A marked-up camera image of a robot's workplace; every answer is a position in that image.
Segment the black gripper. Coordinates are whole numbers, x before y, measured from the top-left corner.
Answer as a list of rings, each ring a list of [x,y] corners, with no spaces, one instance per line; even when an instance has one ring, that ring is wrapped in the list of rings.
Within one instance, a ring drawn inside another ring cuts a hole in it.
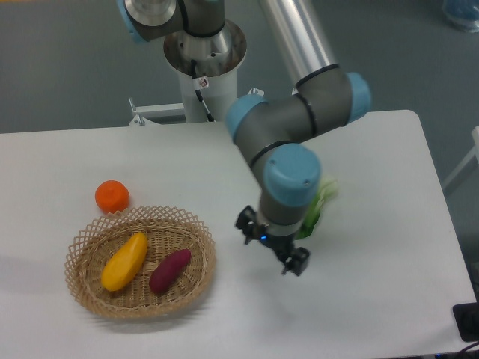
[[[303,247],[295,248],[293,233],[276,235],[270,226],[258,224],[256,214],[251,206],[246,206],[238,214],[235,227],[242,231],[245,243],[249,244],[252,240],[258,240],[263,246],[271,249],[283,263],[282,275],[290,272],[300,276],[308,267],[311,252]]]

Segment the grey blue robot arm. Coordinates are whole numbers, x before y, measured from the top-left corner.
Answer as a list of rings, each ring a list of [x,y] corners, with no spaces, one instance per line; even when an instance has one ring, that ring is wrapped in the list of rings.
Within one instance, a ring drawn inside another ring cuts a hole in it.
[[[367,82],[345,73],[310,1],[262,1],[294,92],[277,102],[237,96],[237,70],[247,44],[225,16],[223,1],[119,1],[133,39],[163,39],[177,72],[188,123],[223,122],[260,189],[258,209],[244,208],[236,226],[247,241],[270,248],[284,270],[301,274],[309,251],[294,242],[320,182],[320,163],[304,142],[346,126],[370,110]]]

